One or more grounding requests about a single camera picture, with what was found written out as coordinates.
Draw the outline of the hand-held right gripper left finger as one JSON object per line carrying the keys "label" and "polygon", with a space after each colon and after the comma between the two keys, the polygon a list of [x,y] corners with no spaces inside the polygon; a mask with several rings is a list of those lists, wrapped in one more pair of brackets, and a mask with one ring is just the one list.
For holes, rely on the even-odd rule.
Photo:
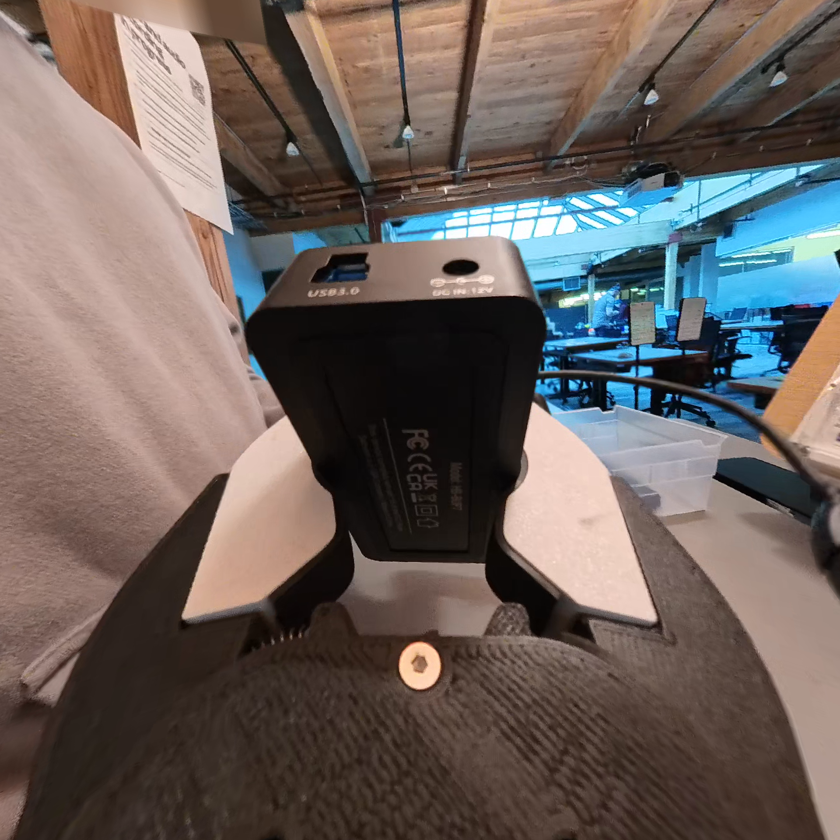
{"label": "hand-held right gripper left finger", "polygon": [[350,532],[283,417],[227,476],[182,620],[196,626],[257,616],[301,629],[353,576]]}

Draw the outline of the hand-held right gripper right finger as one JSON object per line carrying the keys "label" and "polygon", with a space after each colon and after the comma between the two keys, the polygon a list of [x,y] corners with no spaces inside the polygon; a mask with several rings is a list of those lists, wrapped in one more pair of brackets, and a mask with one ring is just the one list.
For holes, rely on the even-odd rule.
{"label": "hand-held right gripper right finger", "polygon": [[591,620],[645,630],[659,624],[611,475],[537,403],[485,571],[493,593],[522,606],[537,636],[570,634]]}

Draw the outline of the black usb hub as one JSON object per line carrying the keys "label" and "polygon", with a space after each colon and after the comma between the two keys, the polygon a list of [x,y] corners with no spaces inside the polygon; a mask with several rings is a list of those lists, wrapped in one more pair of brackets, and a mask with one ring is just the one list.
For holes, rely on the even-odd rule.
{"label": "black usb hub", "polygon": [[305,250],[245,334],[366,557],[485,562],[545,337],[514,242]]}

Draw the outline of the clear plastic organizer bin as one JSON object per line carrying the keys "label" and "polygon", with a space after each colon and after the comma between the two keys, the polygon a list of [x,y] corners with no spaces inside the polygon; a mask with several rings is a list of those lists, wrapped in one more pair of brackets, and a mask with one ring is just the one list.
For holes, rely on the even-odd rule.
{"label": "clear plastic organizer bin", "polygon": [[659,517],[707,509],[725,434],[624,406],[551,414]]}

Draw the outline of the wooden office table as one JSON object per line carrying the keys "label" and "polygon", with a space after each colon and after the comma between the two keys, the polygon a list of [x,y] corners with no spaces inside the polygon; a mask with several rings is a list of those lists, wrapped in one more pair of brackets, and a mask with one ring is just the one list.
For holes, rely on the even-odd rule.
{"label": "wooden office table", "polygon": [[601,371],[620,375],[649,375],[669,383],[702,387],[711,357],[706,351],[623,346],[611,350],[575,351],[568,366],[573,371]]}

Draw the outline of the black flat slab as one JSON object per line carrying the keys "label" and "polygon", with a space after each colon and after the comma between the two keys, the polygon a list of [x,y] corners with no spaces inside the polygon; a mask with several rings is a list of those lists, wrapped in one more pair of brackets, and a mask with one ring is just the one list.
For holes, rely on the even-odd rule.
{"label": "black flat slab", "polygon": [[811,520],[818,499],[798,473],[757,458],[723,458],[715,480],[769,507]]}

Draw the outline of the person's grey sweater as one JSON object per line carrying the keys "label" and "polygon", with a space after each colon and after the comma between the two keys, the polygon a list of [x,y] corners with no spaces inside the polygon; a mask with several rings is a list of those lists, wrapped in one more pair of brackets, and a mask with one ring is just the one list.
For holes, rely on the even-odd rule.
{"label": "person's grey sweater", "polygon": [[282,416],[137,144],[2,20],[2,838],[81,647]]}

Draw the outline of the wooden board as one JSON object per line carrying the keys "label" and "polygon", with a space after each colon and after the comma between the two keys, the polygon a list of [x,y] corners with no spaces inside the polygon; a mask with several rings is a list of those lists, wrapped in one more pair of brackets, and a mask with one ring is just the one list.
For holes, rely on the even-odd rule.
{"label": "wooden board", "polygon": [[[764,412],[765,420],[790,441],[804,415],[812,407],[824,385],[839,367],[839,300],[828,309],[799,359]],[[838,476],[809,459],[815,466]]]}

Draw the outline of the black office chair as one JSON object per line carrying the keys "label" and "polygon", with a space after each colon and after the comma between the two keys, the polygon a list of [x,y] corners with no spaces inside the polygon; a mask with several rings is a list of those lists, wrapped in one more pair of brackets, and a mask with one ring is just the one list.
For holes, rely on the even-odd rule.
{"label": "black office chair", "polygon": [[770,310],[771,320],[780,321],[769,346],[769,352],[778,359],[778,372],[787,373],[798,360],[828,309],[827,305],[790,304]]}

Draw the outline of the ceiling projector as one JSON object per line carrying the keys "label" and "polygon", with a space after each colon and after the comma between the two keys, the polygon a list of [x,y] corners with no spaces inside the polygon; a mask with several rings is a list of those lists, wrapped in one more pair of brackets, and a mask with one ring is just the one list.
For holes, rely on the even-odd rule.
{"label": "ceiling projector", "polygon": [[685,182],[685,177],[666,163],[640,166],[635,175],[635,179],[623,188],[623,207],[651,206],[668,201],[682,189]]}

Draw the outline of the white paper notice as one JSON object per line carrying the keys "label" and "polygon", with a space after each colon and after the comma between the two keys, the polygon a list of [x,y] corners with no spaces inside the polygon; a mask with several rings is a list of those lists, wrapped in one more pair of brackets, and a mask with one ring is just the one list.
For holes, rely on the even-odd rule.
{"label": "white paper notice", "polygon": [[232,234],[202,52],[183,29],[113,16],[141,150],[187,212]]}

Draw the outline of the wooden post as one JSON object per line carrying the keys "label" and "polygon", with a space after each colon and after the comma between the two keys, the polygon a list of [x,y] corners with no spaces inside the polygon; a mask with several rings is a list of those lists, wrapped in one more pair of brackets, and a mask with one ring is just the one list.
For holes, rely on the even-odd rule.
{"label": "wooden post", "polygon": [[[63,78],[141,150],[114,27],[115,13],[80,2],[42,1],[38,6]],[[173,196],[165,182],[164,185]],[[210,286],[238,326],[242,326],[224,242],[225,231],[187,212],[176,199],[175,203],[192,230]]]}

